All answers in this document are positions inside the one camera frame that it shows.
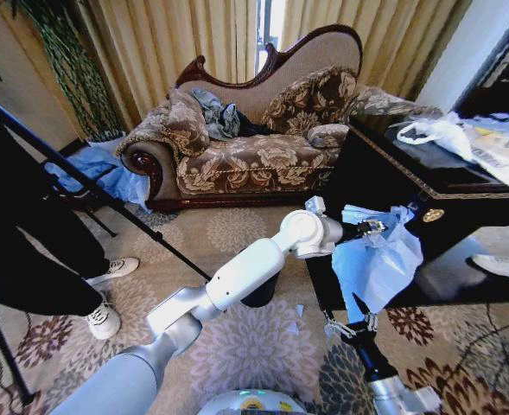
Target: black pants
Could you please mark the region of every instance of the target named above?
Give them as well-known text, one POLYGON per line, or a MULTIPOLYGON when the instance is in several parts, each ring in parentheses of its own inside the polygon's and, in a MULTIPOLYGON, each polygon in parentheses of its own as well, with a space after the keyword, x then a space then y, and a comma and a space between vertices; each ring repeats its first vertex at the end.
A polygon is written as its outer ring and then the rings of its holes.
POLYGON ((104 274, 110 262, 83 222, 60 201, 39 197, 16 203, 6 216, 0 223, 0 303, 49 316, 95 310, 102 297, 83 278, 104 274), (41 255, 16 227, 75 272, 41 255))

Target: floral rug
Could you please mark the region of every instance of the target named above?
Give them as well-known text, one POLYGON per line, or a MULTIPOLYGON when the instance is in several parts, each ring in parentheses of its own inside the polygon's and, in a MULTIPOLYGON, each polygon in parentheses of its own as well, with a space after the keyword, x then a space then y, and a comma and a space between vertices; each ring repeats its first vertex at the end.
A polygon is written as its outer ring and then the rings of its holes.
MULTIPOLYGON (((214 273, 253 240, 277 232, 293 207, 187 210, 180 214, 137 214, 200 268, 214 273)), ((84 217, 108 258, 137 256, 133 274, 101 286, 122 316, 122 328, 107 341, 95 340, 73 316, 26 316, 0 306, 0 324, 23 377, 37 397, 26 415, 49 413, 114 354, 150 341, 148 312, 183 285, 201 277, 108 208, 99 217, 118 233, 110 238, 84 217)), ((232 389, 274 389, 299 399, 312 413, 370 414, 371 396, 354 351, 327 338, 306 265, 288 258, 276 295, 265 307, 231 307, 205 324, 198 341, 173 359, 151 414, 195 414, 214 395, 232 389), (302 317, 296 306, 302 304, 302 317), (288 330, 296 323, 298 333, 288 330)), ((445 414, 509 415, 509 304, 404 308, 379 315, 377 341, 404 382, 433 386, 445 414), (461 366, 456 365, 466 349, 461 366)), ((10 384, 5 369, 3 383, 10 384)), ((0 415, 10 413, 10 392, 0 388, 0 415)), ((22 408, 12 402, 15 412, 22 408)))

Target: blue plastic bag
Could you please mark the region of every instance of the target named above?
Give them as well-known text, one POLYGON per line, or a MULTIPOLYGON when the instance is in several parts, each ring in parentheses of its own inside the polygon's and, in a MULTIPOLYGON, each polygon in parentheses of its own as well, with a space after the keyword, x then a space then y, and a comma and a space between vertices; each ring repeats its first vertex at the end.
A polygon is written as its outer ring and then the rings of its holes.
POLYGON ((333 270, 339 278, 349 322, 364 319, 353 294, 372 313, 378 313, 413 279, 423 254, 419 239, 404 227, 412 218, 406 207, 392 207, 390 213, 344 207, 343 222, 357 225, 365 219, 377 219, 387 226, 382 233, 344 242, 333 252, 333 270))
MULTIPOLYGON (((147 212, 149 209, 144 201, 149 194, 149 178, 136 175, 126 169, 122 162, 111 153, 111 148, 121 140, 112 140, 108 144, 94 144, 77 152, 67 158, 79 171, 89 178, 98 176, 104 171, 116 166, 112 171, 97 180, 97 184, 110 196, 122 201, 130 201, 143 207, 147 212)), ((83 185, 71 177, 66 171, 54 163, 45 163, 45 170, 48 173, 58 176, 59 183, 69 192, 77 192, 83 185)))

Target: white sneaker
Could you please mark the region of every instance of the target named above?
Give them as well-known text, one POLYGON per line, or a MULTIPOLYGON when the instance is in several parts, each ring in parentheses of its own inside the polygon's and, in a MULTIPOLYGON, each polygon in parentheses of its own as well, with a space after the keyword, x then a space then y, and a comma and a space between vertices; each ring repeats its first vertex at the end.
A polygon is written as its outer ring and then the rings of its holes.
POLYGON ((92 335, 99 340, 106 340, 118 332, 122 321, 118 312, 106 301, 105 295, 102 292, 100 295, 102 296, 102 303, 85 319, 89 324, 92 335))
POLYGON ((509 277, 509 257, 474 255, 471 259, 483 270, 489 271, 492 274, 509 277))
POLYGON ((127 274, 131 274, 139 266, 137 258, 122 258, 110 261, 110 267, 106 274, 86 279, 89 285, 104 283, 107 279, 120 278, 127 274))

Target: window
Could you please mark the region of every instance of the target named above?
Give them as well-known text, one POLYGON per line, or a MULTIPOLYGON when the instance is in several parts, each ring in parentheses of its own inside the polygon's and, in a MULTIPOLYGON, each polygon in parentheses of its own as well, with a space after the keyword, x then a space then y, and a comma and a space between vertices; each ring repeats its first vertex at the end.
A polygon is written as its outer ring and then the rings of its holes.
POLYGON ((260 72, 268 59, 265 45, 273 43, 277 50, 281 48, 284 16, 285 0, 258 0, 256 73, 260 72))

